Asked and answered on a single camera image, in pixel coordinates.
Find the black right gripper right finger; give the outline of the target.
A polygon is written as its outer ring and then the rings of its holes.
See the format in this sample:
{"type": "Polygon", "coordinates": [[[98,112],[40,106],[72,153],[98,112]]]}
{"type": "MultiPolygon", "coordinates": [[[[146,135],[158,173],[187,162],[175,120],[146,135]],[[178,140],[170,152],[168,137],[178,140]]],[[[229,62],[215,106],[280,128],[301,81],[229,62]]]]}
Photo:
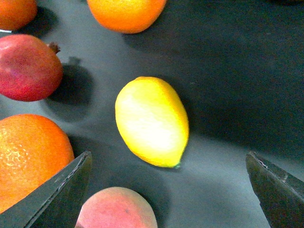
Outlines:
{"type": "Polygon", "coordinates": [[[252,189],[272,228],[304,226],[304,182],[255,152],[246,155],[252,189]]]}

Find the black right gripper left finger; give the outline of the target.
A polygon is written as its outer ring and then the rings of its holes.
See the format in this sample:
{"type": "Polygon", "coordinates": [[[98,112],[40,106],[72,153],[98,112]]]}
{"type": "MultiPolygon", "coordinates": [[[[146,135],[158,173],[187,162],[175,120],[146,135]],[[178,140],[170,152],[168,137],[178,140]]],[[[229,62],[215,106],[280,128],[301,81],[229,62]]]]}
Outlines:
{"type": "Polygon", "coordinates": [[[76,225],[92,167],[85,151],[26,198],[0,215],[2,228],[73,228],[76,225]]]}

